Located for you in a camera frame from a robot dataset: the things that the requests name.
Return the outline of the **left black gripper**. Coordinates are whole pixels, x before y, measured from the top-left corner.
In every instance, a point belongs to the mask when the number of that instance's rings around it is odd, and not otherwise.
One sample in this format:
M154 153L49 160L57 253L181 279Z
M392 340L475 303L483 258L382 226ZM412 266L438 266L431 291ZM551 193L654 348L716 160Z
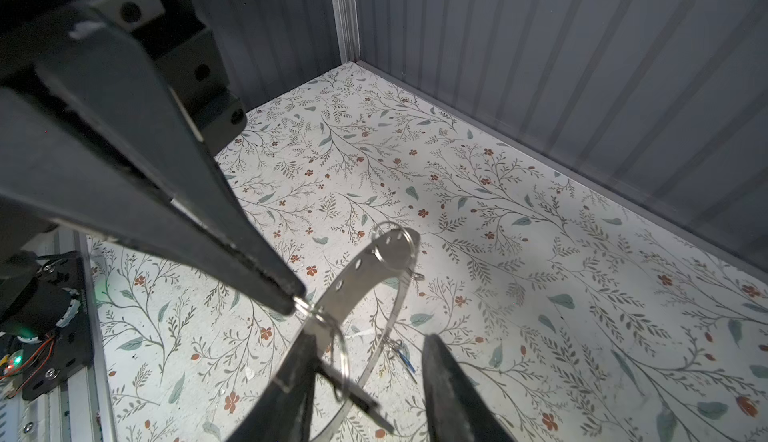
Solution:
M304 284L214 161L236 133L196 122L227 82L191 0L1 0L2 86L50 92L77 115L86 144L3 89L2 200L197 268L292 314Z

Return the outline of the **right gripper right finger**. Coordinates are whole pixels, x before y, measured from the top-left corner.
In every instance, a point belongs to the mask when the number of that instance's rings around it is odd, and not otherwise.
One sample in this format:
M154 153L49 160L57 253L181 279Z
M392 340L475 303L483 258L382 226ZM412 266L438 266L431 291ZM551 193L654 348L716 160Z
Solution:
M422 374L430 441L514 441L437 335L424 339Z

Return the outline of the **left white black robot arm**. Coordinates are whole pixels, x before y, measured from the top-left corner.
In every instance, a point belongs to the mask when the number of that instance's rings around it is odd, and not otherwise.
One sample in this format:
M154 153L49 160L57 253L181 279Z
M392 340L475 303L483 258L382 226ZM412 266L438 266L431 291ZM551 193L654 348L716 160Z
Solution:
M1 328L74 298L24 245L61 225L196 268L293 313L306 289L215 162L244 122L191 0L1 0Z

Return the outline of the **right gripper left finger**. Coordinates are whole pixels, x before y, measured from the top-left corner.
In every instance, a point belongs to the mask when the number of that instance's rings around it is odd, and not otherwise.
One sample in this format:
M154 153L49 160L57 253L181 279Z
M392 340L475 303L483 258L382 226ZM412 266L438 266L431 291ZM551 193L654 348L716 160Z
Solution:
M317 368L316 337L302 334L228 441L308 441Z

